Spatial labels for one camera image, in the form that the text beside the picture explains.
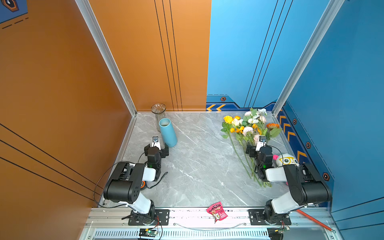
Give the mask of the teal cylindrical vase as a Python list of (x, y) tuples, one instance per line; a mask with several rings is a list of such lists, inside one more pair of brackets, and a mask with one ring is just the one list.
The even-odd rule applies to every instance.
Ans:
[(168, 147), (174, 147), (177, 142), (176, 132), (170, 119), (163, 118), (159, 121), (159, 127), (164, 143)]

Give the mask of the yellow rose stem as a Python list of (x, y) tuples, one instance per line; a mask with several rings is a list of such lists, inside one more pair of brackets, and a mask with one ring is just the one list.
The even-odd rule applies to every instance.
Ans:
[(239, 162), (241, 163), (241, 165), (245, 169), (246, 174), (248, 175), (248, 177), (251, 179), (250, 171), (248, 170), (248, 166), (247, 166), (247, 162), (246, 162), (245, 155), (244, 155), (244, 152), (243, 152), (243, 148), (235, 140), (235, 137), (230, 133), (230, 128), (232, 127), (232, 120), (233, 120), (234, 117), (229, 116), (229, 115), (224, 116), (223, 122), (222, 122), (222, 128), (221, 128), (221, 132), (223, 133), (222, 137), (224, 139), (229, 139), (230, 140), (236, 157), (238, 158)]

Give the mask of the white flower stem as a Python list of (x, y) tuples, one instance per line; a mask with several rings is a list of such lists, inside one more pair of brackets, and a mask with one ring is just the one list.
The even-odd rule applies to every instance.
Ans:
[(267, 110), (266, 109), (250, 109), (244, 114), (242, 126), (243, 134), (249, 135), (248, 132), (252, 133), (253, 136), (267, 136)]

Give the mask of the pink rose spray stem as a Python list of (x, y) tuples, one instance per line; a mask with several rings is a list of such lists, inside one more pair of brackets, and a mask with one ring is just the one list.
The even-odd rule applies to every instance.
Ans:
[(266, 132), (267, 132), (267, 127), (266, 127), (267, 119), (266, 119), (266, 117), (265, 116), (254, 116), (252, 118), (252, 120), (253, 120), (252, 127), (254, 128), (254, 132), (255, 132), (254, 135), (255, 136), (257, 136), (257, 135), (266, 136)]

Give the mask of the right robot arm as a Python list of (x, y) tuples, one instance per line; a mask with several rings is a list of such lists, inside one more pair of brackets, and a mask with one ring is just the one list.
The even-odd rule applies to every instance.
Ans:
[(317, 169), (308, 163), (274, 167), (272, 147), (247, 145), (246, 154), (256, 162), (254, 172), (264, 183), (284, 182), (289, 191), (266, 202), (264, 209), (249, 210), (252, 225), (289, 225), (289, 214), (310, 204), (332, 200), (328, 185)]

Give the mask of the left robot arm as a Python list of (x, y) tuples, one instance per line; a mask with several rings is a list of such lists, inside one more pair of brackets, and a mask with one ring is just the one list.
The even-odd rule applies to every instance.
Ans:
[(130, 226), (161, 223), (154, 201), (146, 198), (141, 191), (148, 182), (160, 180), (161, 162), (169, 155), (169, 146), (165, 145), (162, 149), (159, 143), (152, 143), (144, 148), (144, 154), (148, 157), (146, 163), (117, 163), (103, 192), (106, 200), (132, 210), (128, 216), (122, 218), (129, 220)]

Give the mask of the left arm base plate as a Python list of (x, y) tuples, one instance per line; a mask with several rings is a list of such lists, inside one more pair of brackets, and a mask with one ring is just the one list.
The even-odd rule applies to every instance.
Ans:
[(130, 216), (128, 221), (129, 226), (155, 226), (158, 223), (162, 226), (167, 226), (169, 224), (170, 211), (155, 209), (154, 212), (146, 215), (131, 211)]

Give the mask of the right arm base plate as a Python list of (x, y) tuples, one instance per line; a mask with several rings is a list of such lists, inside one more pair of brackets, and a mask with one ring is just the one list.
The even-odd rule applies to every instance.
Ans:
[(250, 209), (248, 214), (252, 226), (290, 226), (292, 224), (289, 214), (276, 214), (273, 210), (266, 213), (264, 209)]

